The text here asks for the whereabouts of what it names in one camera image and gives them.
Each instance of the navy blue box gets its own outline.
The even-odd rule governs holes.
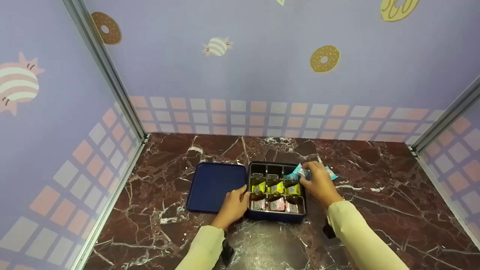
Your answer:
[[[293,172],[297,165],[277,162],[254,161],[248,166],[248,171],[242,165],[224,163],[200,163],[193,176],[190,193],[187,198],[187,209],[196,212],[218,213],[222,206],[225,194],[233,189],[247,184],[247,190],[260,178],[279,180]],[[246,216],[256,220],[300,223],[307,215],[307,201],[305,188],[300,185],[299,213],[287,213],[253,210],[251,203]]]

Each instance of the grid pattern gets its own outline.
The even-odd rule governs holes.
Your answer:
[[[479,129],[480,125],[460,117],[421,155],[452,199],[456,212],[480,240]]]
[[[69,269],[137,146],[115,103],[0,238],[2,252],[11,258],[0,260],[0,270],[32,270],[29,263],[39,260],[45,269]]]
[[[203,98],[130,97],[148,132],[413,144],[444,110]]]

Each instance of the box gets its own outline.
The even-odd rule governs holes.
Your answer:
[[[284,211],[272,211],[268,206],[265,210],[255,210],[249,202],[246,216],[256,220],[279,221],[299,223],[307,214],[307,201],[305,189],[300,186],[298,196],[286,194],[286,188],[298,182],[285,181],[283,176],[292,173],[297,165],[288,163],[253,161],[245,168],[242,165],[223,163],[200,163],[193,176],[190,193],[186,207],[190,211],[218,213],[222,206],[225,194],[233,189],[247,184],[247,190],[252,191],[252,186],[265,181],[265,199],[268,205],[273,201],[283,198],[285,201],[294,202],[298,207],[298,213]],[[268,193],[268,187],[282,182],[285,186],[282,194]],[[251,194],[251,201],[263,195]]]

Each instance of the sleeve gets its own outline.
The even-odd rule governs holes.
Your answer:
[[[352,203],[333,203],[327,216],[335,235],[347,247],[360,270],[408,270],[395,252],[368,226]]]
[[[222,252],[224,239],[222,229],[202,226],[176,270],[212,270]]]

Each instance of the left hand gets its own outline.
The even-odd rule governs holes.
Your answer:
[[[240,219],[247,211],[250,192],[246,192],[247,185],[234,189],[225,195],[222,208],[212,222],[212,226],[226,230],[230,224]]]

